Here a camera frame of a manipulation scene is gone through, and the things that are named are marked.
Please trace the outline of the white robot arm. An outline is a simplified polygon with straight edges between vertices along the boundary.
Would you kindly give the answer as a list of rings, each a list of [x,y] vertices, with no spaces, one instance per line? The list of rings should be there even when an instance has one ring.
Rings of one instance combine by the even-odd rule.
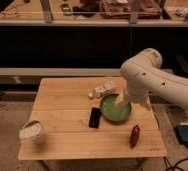
[[[123,90],[125,102],[145,102],[148,92],[188,111],[188,79],[161,70],[162,56],[147,48],[126,60],[120,72],[126,80]]]

